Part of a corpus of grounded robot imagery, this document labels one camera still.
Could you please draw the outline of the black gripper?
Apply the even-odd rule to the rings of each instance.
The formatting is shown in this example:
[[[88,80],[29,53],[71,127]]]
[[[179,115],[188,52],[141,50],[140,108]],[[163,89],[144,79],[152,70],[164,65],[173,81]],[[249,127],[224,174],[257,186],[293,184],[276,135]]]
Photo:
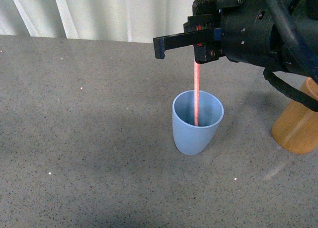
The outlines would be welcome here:
[[[195,0],[184,33],[153,38],[155,58],[194,45],[195,61],[318,77],[318,0]]]

